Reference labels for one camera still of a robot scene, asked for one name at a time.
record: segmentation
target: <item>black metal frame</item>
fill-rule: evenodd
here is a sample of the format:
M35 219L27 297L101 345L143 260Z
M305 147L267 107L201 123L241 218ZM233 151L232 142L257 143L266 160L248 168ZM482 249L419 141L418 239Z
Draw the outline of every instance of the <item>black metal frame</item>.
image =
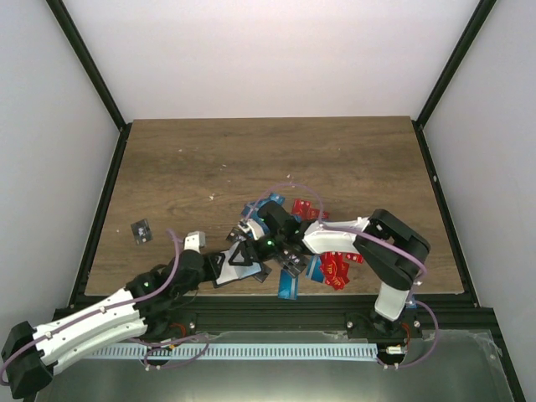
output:
M436 108L495 2L496 0L481 0L479 2L440 78L430 93L422 112L417 121L413 121L415 135L425 161L426 170L430 176L430 183L434 189L435 198L439 205L464 289L462 294L424 294L418 295L418 299L426 302L435 311L438 321L444 329L489 330L495 343L502 349L501 362L508 376L508 382L515 400L525 401L493 309L478 306L477 294L472 284L471 275L467 269L460 242L423 133L426 122L430 119L433 110ZM60 27L64 30L65 36L78 55L80 62L120 132L116 151L111 161L110 170L95 214L95 220L91 227L90 236L71 294L70 306L57 310L54 315L54 317L64 317L103 298L86 296L85 286L101 237L102 227L126 148L131 124L127 125L122 118L110 91L106 87L106 83L96 68L95 62L91 58L63 2L61 0L47 0L47 3L54 16L58 19ZM177 316L178 320L181 314L186 314L188 320L194 317L195 327L199 331L333 331L347 329L346 322L349 315L370 312L374 306L374 299L375 296L372 295L301 296L297 301L289 302L277 299L275 296L203 296L198 297L195 303L185 306L176 314L179 315ZM433 323L426 312L417 309L415 314L420 320L423 329L433 328Z

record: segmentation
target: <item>blue toy piece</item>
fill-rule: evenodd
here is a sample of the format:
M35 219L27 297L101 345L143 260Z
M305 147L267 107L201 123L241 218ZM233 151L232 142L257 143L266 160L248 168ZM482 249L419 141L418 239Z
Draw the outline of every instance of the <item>blue toy piece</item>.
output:
M298 276L293 278L285 270L281 270L277 297L280 299L296 300L298 298Z
M324 283L324 274L322 271L320 271L320 255L314 255L309 260L309 265L307 266L307 269L305 271L305 277L310 279L311 281Z

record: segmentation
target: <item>white cable track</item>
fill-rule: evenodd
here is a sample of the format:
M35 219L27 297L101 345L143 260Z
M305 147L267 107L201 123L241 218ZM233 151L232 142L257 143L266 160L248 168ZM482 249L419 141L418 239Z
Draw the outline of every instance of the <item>white cable track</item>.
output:
M186 360L203 350L204 343L184 343L173 350L158 350L150 359ZM87 356L90 359L138 360L147 347L116 343ZM378 347L366 343L211 343L199 360L334 360L375 362Z

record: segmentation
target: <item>red toy piece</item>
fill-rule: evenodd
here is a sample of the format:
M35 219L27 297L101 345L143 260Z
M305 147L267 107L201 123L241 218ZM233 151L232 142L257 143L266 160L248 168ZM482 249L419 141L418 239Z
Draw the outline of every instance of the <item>red toy piece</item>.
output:
M320 256L320 271L324 274L325 283L336 291L340 291L350 282L348 270L350 264L343 261L343 253L325 253Z
M358 264L363 264L363 256L360 254L346 253L345 257L347 260L357 262Z
M298 215L302 219L307 219L307 211L310 207L311 201L296 198L294 200L294 206L292 207L291 214Z
M318 219L318 215L320 214L320 209L315 209L315 208L309 208L309 210L307 210L307 217L306 219L309 220L309 219Z

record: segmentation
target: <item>wooden table surface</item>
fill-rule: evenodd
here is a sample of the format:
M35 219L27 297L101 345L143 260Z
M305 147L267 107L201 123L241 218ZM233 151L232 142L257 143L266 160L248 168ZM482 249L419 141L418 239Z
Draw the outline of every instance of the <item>wooden table surface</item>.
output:
M202 230L206 250L229 248L225 237L245 203L276 183L303 183L321 196L331 220L387 209L431 244L420 292L462 292L439 209L409 117L328 117L135 121L126 146L86 288L105 295L173 256L166 228ZM285 206L313 197L283 188ZM154 239L137 245L131 224L147 219ZM379 279L353 265L338 293L376 293ZM278 268L200 295L276 295ZM299 280L299 294L334 293Z

